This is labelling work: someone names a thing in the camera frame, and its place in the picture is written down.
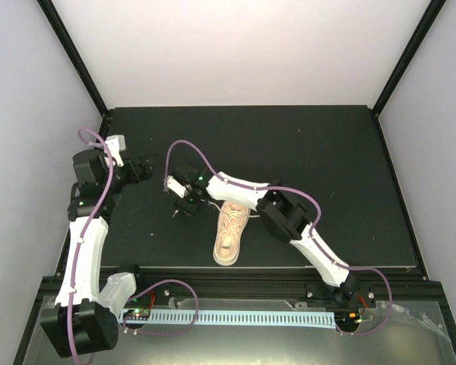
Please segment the white shoelace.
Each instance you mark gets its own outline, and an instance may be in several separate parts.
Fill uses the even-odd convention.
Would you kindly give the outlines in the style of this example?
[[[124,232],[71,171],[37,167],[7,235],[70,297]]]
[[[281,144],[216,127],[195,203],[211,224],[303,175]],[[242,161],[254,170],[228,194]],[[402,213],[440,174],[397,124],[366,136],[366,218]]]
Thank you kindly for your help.
[[[218,210],[219,222],[222,228],[230,230],[243,229],[251,218],[259,218],[259,215],[252,214],[251,210],[242,205],[233,202],[224,202],[218,205],[214,202],[207,202],[207,204]]]

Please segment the white beige sneaker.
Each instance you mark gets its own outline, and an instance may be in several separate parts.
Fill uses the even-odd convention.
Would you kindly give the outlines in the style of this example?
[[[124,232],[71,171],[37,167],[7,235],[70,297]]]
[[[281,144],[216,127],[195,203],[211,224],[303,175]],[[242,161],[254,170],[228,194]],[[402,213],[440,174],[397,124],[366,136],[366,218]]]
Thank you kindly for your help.
[[[242,234],[246,226],[243,229],[230,230],[222,228],[218,222],[219,215],[213,248],[214,261],[221,266],[231,266],[239,257]]]

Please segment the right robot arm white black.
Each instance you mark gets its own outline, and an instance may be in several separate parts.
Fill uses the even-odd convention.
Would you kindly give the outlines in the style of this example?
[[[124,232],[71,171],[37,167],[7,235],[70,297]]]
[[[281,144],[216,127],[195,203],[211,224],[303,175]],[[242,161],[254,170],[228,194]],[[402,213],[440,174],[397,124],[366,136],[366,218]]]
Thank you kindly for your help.
[[[324,301],[348,307],[356,302],[359,278],[323,240],[315,226],[321,218],[310,216],[311,199],[301,191],[273,183],[249,182],[223,172],[200,171],[186,162],[166,174],[165,189],[178,196],[176,204],[187,214],[194,214],[202,202],[227,201],[254,211],[266,230],[278,241],[289,243],[309,260],[325,283]]]

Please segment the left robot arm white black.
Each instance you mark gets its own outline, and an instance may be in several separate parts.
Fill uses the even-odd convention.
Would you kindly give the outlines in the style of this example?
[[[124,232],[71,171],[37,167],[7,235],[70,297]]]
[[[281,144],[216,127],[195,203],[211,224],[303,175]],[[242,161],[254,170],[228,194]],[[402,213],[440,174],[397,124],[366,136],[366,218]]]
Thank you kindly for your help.
[[[112,211],[126,185],[154,174],[156,154],[127,157],[121,165],[107,153],[92,149],[76,153],[72,166],[76,183],[68,206],[70,249],[65,275],[53,306],[41,313],[40,325],[62,357],[112,350],[118,342],[118,318],[127,300],[147,297],[136,267],[110,275],[100,286],[103,245]]]

